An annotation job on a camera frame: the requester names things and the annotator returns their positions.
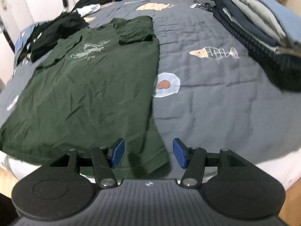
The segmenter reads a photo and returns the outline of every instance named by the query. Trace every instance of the blue gripper pad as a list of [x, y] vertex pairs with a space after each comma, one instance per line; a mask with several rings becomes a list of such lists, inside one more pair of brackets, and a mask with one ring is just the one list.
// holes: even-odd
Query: blue gripper pad
[[185, 158], [184, 149], [175, 139], [173, 140], [173, 154], [175, 155], [180, 167], [187, 168], [187, 161]]
[[124, 154], [124, 139], [122, 139], [120, 143], [116, 146], [116, 148], [113, 150], [110, 166], [117, 167], [123, 154]]

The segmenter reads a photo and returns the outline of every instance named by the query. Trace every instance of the mattress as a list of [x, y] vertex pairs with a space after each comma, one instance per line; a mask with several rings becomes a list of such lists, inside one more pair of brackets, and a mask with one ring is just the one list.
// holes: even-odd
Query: mattress
[[[153, 18], [160, 41], [153, 116], [170, 163], [148, 177], [178, 179], [183, 175], [172, 154], [172, 141], [178, 137], [187, 146], [207, 152], [231, 149], [288, 188], [301, 176], [301, 94], [282, 92], [272, 85], [247, 49], [212, 13], [190, 8], [192, 4], [193, 0], [124, 0], [88, 16], [90, 27], [114, 17]], [[24, 78], [29, 79], [44, 59], [17, 68], [0, 94], [0, 125], [25, 87]], [[27, 73], [21, 69], [25, 66], [31, 67]], [[37, 168], [6, 159], [5, 167], [9, 165], [18, 179]], [[205, 176], [215, 172], [206, 169]]]

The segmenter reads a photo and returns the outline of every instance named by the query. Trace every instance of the quilted blanket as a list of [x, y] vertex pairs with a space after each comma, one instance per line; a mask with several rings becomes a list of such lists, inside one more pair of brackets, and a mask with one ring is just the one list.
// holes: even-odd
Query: quilted blanket
[[[90, 27], [114, 17], [153, 18], [160, 41], [153, 116], [170, 164], [151, 177], [180, 178], [184, 173], [172, 154], [175, 137], [207, 152], [231, 149], [254, 164], [299, 150], [301, 94], [272, 85], [212, 13], [190, 8], [192, 4], [193, 0], [124, 0], [86, 18]], [[2, 103], [1, 94], [0, 108], [7, 108]], [[206, 175], [213, 173], [205, 170]]]

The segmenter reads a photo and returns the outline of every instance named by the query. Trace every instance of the blue clothing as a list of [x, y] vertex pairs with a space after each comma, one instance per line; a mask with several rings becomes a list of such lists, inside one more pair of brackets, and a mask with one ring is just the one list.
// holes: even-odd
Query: blue clothing
[[265, 5], [274, 14], [284, 30], [290, 45], [295, 50], [301, 50], [301, 18], [275, 0], [257, 1]]
[[275, 39], [269, 37], [264, 32], [262, 32], [256, 25], [254, 25], [231, 0], [220, 1], [246, 31], [257, 37], [261, 41], [265, 42], [269, 46], [275, 47], [278, 45]]
[[17, 60], [22, 52], [23, 48], [26, 45], [28, 38], [31, 36], [33, 30], [38, 25], [43, 24], [44, 22], [37, 22], [35, 24], [29, 25], [24, 30], [21, 31], [21, 35], [18, 37], [17, 42], [15, 44], [15, 59], [14, 59], [14, 69], [17, 67]]

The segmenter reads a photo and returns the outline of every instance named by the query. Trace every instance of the navy folded garment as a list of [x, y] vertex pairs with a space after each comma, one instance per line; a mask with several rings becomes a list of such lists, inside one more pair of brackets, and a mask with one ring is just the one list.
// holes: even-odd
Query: navy folded garment
[[214, 2], [213, 16], [248, 49], [249, 55], [260, 64], [269, 80], [281, 90], [301, 92], [301, 58], [275, 54], [232, 22], [223, 12], [220, 0]]
[[272, 47], [279, 45], [276, 40], [269, 37], [267, 34], [261, 31], [256, 25], [254, 25], [231, 0], [220, 0], [220, 1], [246, 31], [253, 34], [255, 37], [265, 42], [267, 45], [270, 45]]

